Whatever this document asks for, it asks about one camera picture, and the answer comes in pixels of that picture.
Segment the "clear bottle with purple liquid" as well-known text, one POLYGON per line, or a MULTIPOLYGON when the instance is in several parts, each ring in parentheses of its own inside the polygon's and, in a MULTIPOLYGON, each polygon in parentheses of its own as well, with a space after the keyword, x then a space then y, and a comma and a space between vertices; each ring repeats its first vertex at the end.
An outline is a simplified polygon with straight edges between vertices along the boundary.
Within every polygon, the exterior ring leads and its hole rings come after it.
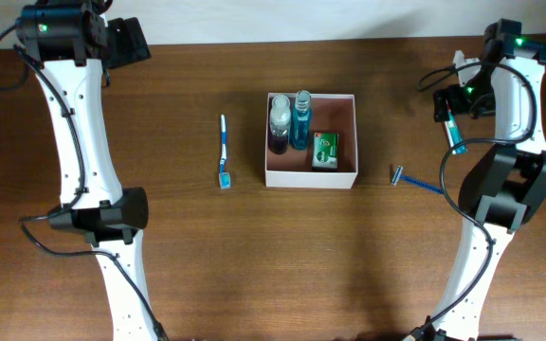
POLYGON ((291 130, 290 99, 277 95, 271 100, 269 110, 268 147, 275 154, 284 154, 288 149, 291 130))

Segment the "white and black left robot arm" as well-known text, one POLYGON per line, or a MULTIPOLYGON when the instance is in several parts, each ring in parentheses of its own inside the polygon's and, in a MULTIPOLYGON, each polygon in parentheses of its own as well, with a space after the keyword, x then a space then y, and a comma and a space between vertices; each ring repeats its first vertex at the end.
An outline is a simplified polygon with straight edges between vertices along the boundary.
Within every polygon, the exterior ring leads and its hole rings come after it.
POLYGON ((113 166, 102 112, 108 72, 151 57, 136 17, 107 20, 108 1, 38 1, 14 30, 51 116, 61 170, 54 230, 83 236, 97 260, 116 340, 164 340, 148 296, 142 242, 149 219, 144 188, 125 188, 113 166))

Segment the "green soap box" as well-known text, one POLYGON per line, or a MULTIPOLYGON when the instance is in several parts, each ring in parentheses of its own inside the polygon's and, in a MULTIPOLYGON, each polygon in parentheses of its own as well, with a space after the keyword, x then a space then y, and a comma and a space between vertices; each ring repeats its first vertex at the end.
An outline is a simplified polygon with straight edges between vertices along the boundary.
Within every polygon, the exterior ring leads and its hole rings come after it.
POLYGON ((315 132, 313 139, 312 169, 337 171, 339 134, 315 132))

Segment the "teal mouthwash bottle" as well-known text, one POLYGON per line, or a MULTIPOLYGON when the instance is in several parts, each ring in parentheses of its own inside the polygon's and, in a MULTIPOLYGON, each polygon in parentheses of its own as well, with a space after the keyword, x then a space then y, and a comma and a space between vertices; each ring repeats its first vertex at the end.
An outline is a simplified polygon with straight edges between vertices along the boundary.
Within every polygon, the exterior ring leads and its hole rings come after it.
POLYGON ((300 90, 295 96, 290 135, 290 142, 296 150, 306 150, 308 147, 312 115, 311 94, 300 90))

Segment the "white and teal toothpaste tube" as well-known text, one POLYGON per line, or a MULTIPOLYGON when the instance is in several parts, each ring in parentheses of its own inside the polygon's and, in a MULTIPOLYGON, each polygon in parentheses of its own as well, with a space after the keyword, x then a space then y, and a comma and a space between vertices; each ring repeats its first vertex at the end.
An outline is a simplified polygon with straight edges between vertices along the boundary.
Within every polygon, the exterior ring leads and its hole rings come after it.
POLYGON ((446 101, 446 113, 448 119, 444 122, 446 135, 448 139, 449 147, 452 148, 456 144, 459 144, 463 141, 462 135, 460 133, 459 127, 455 121, 455 117, 450 109, 449 102, 446 101))

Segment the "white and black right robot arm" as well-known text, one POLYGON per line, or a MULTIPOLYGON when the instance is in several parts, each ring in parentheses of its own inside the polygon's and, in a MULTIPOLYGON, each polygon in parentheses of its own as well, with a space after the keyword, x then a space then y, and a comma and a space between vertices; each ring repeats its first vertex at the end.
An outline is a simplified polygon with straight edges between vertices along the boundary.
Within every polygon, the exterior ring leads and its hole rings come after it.
POLYGON ((501 256, 546 198, 546 140, 540 89, 546 46, 500 19, 483 34, 480 57, 456 52, 444 78, 459 81, 433 95, 434 118, 492 116, 490 150, 467 174, 450 206, 463 217, 462 237, 441 301, 410 340, 475 340, 482 306, 501 256))

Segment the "blue disposable razor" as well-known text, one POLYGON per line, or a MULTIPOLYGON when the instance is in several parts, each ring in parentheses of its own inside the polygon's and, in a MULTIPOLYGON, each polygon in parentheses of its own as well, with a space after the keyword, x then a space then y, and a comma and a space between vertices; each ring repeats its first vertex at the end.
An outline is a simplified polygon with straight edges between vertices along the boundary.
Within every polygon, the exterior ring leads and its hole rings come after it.
POLYGON ((432 184, 407 176, 404 173, 404 168, 402 166, 398 166, 391 177, 391 184, 393 186, 396 186, 399 182, 405 182, 436 194, 444 193, 440 188, 433 186, 432 184))

